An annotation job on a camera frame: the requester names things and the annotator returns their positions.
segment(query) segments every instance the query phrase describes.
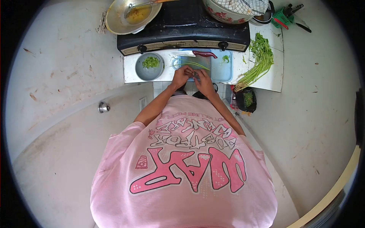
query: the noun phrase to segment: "blue cutting board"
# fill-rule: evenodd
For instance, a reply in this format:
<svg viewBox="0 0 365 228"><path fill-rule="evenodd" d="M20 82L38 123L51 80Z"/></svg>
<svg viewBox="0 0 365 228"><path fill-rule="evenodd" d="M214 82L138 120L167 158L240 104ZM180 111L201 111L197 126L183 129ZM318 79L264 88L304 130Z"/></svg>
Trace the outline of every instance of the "blue cutting board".
<svg viewBox="0 0 365 228"><path fill-rule="evenodd" d="M179 51L208 51L214 53L218 58L215 59L213 57L203 57L197 55L196 57L187 57L187 56L179 56L178 62L184 63L184 60L192 61L199 63L206 68L208 75L211 77L212 82L230 82L233 78L233 55L229 50L222 51L220 49L202 49L202 48L185 48L179 49ZM229 63L227 61L223 62L223 56L227 55L229 59ZM200 67L192 66L193 69L200 69Z"/></svg>

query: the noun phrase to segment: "leafy vegetable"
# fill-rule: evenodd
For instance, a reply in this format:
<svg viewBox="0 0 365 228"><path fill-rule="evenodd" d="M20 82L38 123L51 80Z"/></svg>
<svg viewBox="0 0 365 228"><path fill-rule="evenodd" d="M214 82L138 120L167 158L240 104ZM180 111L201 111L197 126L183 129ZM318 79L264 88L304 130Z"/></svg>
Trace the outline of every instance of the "leafy vegetable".
<svg viewBox="0 0 365 228"><path fill-rule="evenodd" d="M249 107L250 105L252 105L252 101L253 101L252 93L245 93L243 96L245 98L246 107Z"/></svg>
<svg viewBox="0 0 365 228"><path fill-rule="evenodd" d="M222 63L229 63L229 56L225 55L222 57L223 62Z"/></svg>
<svg viewBox="0 0 365 228"><path fill-rule="evenodd" d="M179 66L179 65L193 65L193 66L201 67L201 68L203 68L203 69L205 69L205 70L210 70L210 69L206 68L205 66L203 66L203 65L201 65L201 64L199 64L199 63L191 62L191 61L187 61L187 60L185 60L185 59L181 59L181 60L186 61L186 63L175 64L175 65L173 65L173 66Z"/></svg>
<svg viewBox="0 0 365 228"><path fill-rule="evenodd" d="M149 56L143 62L142 66L150 69L152 67L158 67L160 65L160 61L156 57Z"/></svg>
<svg viewBox="0 0 365 228"><path fill-rule="evenodd" d="M264 76L269 71L271 65L274 64L274 55L269 46L269 41L268 39L263 38L259 32L256 33L255 40L251 40L249 49L255 58L255 64L249 71L239 75L239 77L243 76L243 78L237 82L235 91L241 91L247 86L255 83Z"/></svg>

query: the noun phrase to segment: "white tile countertop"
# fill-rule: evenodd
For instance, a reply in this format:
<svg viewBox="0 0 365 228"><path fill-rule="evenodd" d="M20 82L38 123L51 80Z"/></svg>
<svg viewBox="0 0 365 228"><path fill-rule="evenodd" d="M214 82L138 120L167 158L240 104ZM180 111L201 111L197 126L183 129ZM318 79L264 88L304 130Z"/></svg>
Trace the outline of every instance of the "white tile countertop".
<svg viewBox="0 0 365 228"><path fill-rule="evenodd" d="M272 24L256 26L250 24L250 36L251 39L255 39L257 32L269 40L270 47L274 54L274 64L271 66L269 72L262 76L257 82L251 85L254 88L272 90L281 92L283 83L283 71L284 71L284 52L283 52L283 36L280 28L275 28ZM160 81L172 81L175 69L171 66L172 60L177 58L177 55L173 55L171 51L178 49L169 50L158 50L154 51L158 53L165 61L165 69L163 73L153 80L154 82ZM232 51L233 54L233 78L227 84L236 84L240 79L239 75L251 69L254 65L254 59L252 53L246 50L246 52ZM135 63L141 54L132 54L124 57L124 82L144 82L141 80L135 72Z"/></svg>

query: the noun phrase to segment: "red knife handle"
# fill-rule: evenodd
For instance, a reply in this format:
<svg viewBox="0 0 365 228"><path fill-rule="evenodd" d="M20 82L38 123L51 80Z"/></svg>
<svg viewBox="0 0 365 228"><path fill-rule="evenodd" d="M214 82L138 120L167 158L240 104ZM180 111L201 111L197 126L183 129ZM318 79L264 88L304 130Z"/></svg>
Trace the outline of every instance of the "red knife handle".
<svg viewBox="0 0 365 228"><path fill-rule="evenodd" d="M287 30L289 29L283 22L281 22L279 19L274 18L274 20L279 23L281 26L283 26L284 28L286 28Z"/></svg>
<svg viewBox="0 0 365 228"><path fill-rule="evenodd" d="M214 53L207 52L207 51L193 51L193 54L194 55L200 55L200 56L203 56L203 57L213 56L213 58L215 58L215 59L218 58Z"/></svg>

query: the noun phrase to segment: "gas stove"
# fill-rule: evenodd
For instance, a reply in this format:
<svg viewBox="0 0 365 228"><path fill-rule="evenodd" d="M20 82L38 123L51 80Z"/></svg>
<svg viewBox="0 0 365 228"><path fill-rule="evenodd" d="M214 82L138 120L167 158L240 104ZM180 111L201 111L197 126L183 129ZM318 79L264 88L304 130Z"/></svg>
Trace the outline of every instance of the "gas stove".
<svg viewBox="0 0 365 228"><path fill-rule="evenodd" d="M201 0L165 2L144 30L117 38L117 48L124 56L187 47L244 52L249 44L248 22L238 25L219 22L206 12Z"/></svg>

